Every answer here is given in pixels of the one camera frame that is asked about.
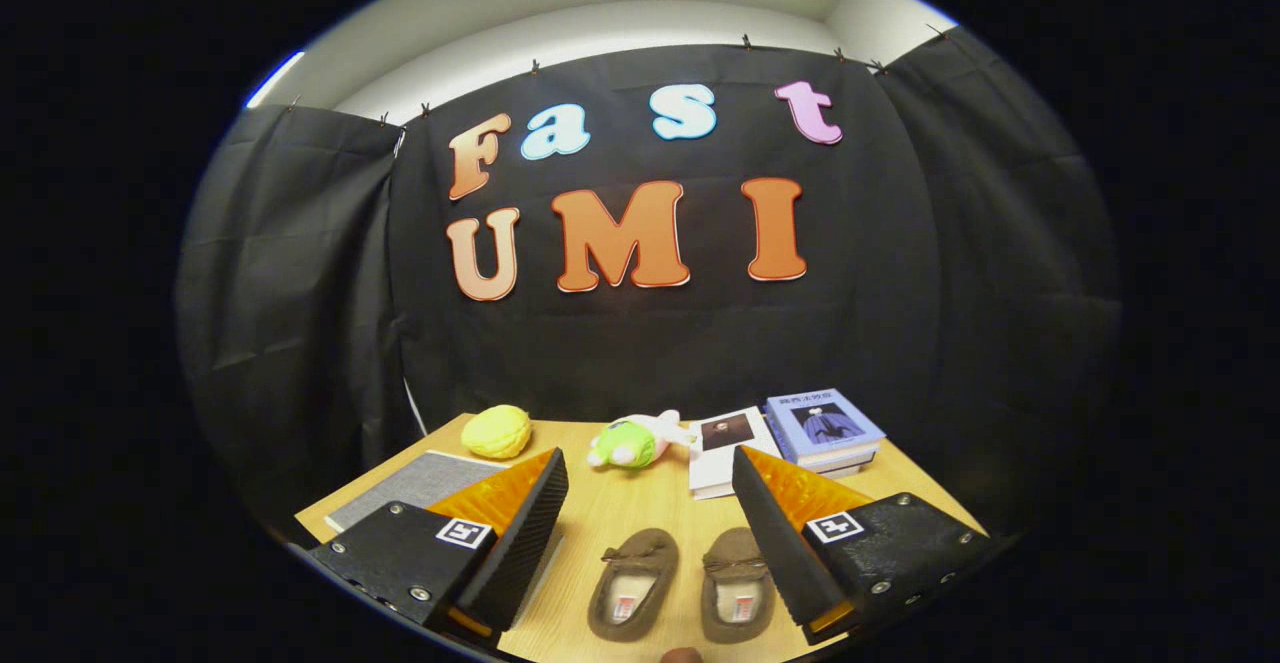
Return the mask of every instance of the yellow walnut toy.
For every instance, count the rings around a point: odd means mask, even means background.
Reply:
[[[462,445],[485,458],[515,458],[532,433],[529,413],[515,404],[494,404],[462,426]]]

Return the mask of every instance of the white book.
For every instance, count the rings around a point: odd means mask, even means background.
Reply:
[[[760,410],[751,407],[689,424],[698,440],[689,447],[689,489],[695,500],[733,494],[733,449],[750,445],[777,454]]]
[[[804,468],[813,471],[815,474],[822,474],[827,477],[851,476],[859,470],[861,470],[863,466],[874,461],[878,449],[879,447],[877,445],[874,449],[864,453],[850,454],[849,457],[840,458],[837,461],[827,461],[824,463],[804,466]]]

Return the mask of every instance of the slipper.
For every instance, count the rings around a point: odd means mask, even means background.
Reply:
[[[703,555],[703,634],[712,643],[750,640],[773,617],[773,576],[751,529],[723,531]]]
[[[591,632],[618,643],[644,637],[676,576],[676,539],[664,530],[645,529],[600,559],[608,566],[591,595],[586,617]]]

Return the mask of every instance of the orange letter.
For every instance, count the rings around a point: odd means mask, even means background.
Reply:
[[[498,160],[498,136],[494,133],[507,133],[509,127],[511,116],[498,113],[483,124],[453,136],[449,142],[449,148],[453,148],[453,188],[449,189],[449,201],[457,201],[489,183],[489,174],[480,170],[480,163],[492,166]]]
[[[453,275],[458,279],[458,288],[468,298],[499,300],[506,298],[512,288],[516,288],[516,221],[520,220],[520,209],[498,209],[489,212],[485,223],[493,229],[494,248],[498,250],[498,273],[486,279],[480,276],[480,266],[476,265],[476,230],[480,230],[480,221],[475,218],[463,218],[461,221],[452,221],[444,234],[453,243]]]
[[[609,285],[621,284],[636,248],[640,262],[631,283],[640,288],[689,283],[689,268],[680,262],[676,236],[676,202],[682,195],[685,188],[675,180],[645,183],[631,193],[621,224],[613,221],[593,189],[557,195],[552,209],[564,220],[564,275],[557,282],[559,289],[564,293],[595,289],[600,278],[591,273],[589,255],[595,257]]]
[[[801,193],[796,180],[758,177],[742,184],[755,206],[755,259],[746,273],[755,280],[792,280],[805,273],[796,253],[796,216],[792,202]]]

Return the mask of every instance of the black curtain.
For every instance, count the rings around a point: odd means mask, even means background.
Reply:
[[[1020,530],[1123,431],[1120,285],[1100,184],[1042,97],[965,29],[876,77],[914,143],[938,236],[941,319],[924,417],[890,435],[979,521]]]
[[[797,133],[773,95],[791,81],[829,95],[840,145]],[[672,83],[716,90],[703,140],[653,134],[649,93]],[[521,157],[525,122],[562,102],[588,113],[590,145]],[[449,140],[497,113],[513,125],[489,183],[451,201]],[[803,186],[801,279],[746,274],[750,177]],[[618,220],[644,180],[685,188],[689,284],[558,291],[550,198],[594,189]],[[508,206],[521,209],[516,287],[468,300],[444,229]],[[483,224],[476,260],[493,274]],[[732,45],[612,52],[486,86],[403,131],[246,111],[200,186],[177,303],[206,435],[293,540],[310,540],[293,513],[421,435],[406,383],[428,430],[494,403],[700,417],[836,387],[989,530],[1018,532],[1100,438],[1117,291],[1079,148],[1025,81],[951,29],[877,76]]]
[[[293,513],[416,440],[387,275],[401,129],[310,108],[243,111],[201,180],[174,291],[205,435],[253,515]]]

